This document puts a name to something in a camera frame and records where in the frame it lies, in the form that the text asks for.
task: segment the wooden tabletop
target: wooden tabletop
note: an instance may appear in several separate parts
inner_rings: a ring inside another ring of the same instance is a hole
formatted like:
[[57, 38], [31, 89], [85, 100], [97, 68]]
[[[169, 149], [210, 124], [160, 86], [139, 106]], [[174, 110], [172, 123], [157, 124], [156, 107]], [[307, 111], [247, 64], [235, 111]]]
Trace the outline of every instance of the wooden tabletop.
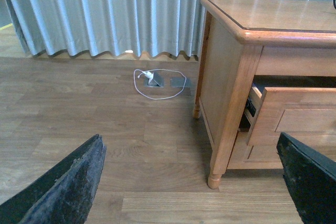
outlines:
[[201, 2], [242, 44], [336, 48], [336, 10], [332, 1]]

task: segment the wooden tv stand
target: wooden tv stand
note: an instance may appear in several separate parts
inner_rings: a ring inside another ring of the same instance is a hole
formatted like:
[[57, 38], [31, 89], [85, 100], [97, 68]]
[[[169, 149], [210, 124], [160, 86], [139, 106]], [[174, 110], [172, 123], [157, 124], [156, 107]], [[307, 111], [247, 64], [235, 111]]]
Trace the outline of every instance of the wooden tv stand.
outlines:
[[[194, 117], [202, 112], [213, 149], [209, 187], [217, 188], [227, 169], [281, 168], [276, 152], [281, 131], [336, 160], [332, 2], [201, 3], [206, 15]], [[295, 76], [304, 79], [302, 85], [291, 86]], [[256, 77], [279, 83], [258, 90]], [[254, 116], [245, 110], [248, 97]], [[239, 132], [244, 110], [250, 128]]]

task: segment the wooden floor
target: wooden floor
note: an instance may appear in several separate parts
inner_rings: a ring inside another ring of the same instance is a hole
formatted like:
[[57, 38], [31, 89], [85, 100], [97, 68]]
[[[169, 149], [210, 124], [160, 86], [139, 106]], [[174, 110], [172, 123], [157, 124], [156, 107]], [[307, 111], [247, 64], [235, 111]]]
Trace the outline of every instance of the wooden floor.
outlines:
[[[133, 71], [198, 62], [0, 57], [0, 202], [24, 189], [96, 133], [107, 154], [86, 223], [302, 223], [280, 170], [228, 171], [206, 185], [211, 146], [192, 119], [195, 87], [152, 101]], [[145, 88], [154, 96], [166, 88]]]

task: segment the cabinet drawer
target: cabinet drawer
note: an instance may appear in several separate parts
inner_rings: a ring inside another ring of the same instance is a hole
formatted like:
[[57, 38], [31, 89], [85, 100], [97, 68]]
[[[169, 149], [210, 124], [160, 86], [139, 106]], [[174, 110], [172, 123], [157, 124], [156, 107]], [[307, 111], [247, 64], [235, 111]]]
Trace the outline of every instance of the cabinet drawer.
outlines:
[[254, 79], [250, 100], [254, 116], [248, 145], [276, 145], [286, 132], [308, 145], [336, 146], [336, 79], [261, 77]]

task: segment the light blue curtain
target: light blue curtain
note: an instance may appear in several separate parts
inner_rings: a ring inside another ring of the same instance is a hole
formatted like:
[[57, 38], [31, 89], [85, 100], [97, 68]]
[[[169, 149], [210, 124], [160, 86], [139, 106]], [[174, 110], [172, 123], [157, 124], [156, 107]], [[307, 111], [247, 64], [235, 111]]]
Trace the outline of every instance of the light blue curtain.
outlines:
[[133, 50], [198, 55], [200, 0], [7, 0], [23, 48], [33, 55]]

